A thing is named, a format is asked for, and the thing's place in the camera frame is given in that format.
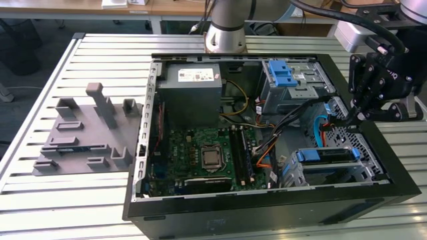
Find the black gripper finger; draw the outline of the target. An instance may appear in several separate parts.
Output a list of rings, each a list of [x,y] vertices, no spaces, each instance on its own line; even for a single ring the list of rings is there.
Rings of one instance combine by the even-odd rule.
[[[373,122],[412,122],[417,120],[417,102],[413,96],[393,102],[388,109],[369,109],[359,114],[359,119]]]
[[[381,66],[376,54],[353,54],[349,57],[348,92],[352,94],[351,110],[344,119],[345,126],[357,125],[369,119],[379,109],[379,95],[384,80],[379,77]]]

